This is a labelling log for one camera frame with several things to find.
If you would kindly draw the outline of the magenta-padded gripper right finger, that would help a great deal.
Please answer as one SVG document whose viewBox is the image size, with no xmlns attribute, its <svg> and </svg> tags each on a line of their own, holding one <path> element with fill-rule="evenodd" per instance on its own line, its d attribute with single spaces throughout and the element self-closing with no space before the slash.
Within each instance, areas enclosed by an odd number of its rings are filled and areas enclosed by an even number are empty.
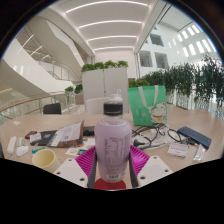
<svg viewBox="0 0 224 224">
<path fill-rule="evenodd" d="M 143 187 L 173 173 L 157 155 L 149 156 L 135 146 L 130 147 L 129 170 L 133 188 Z"/>
</svg>

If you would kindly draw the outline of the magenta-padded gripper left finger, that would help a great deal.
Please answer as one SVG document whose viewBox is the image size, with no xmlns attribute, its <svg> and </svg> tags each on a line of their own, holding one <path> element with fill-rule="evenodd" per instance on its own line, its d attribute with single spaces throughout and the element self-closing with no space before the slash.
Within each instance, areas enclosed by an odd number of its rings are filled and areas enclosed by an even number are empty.
<svg viewBox="0 0 224 224">
<path fill-rule="evenodd" d="M 84 188 L 95 184 L 97 156 L 92 147 L 77 158 L 67 158 L 54 172 L 55 175 Z"/>
</svg>

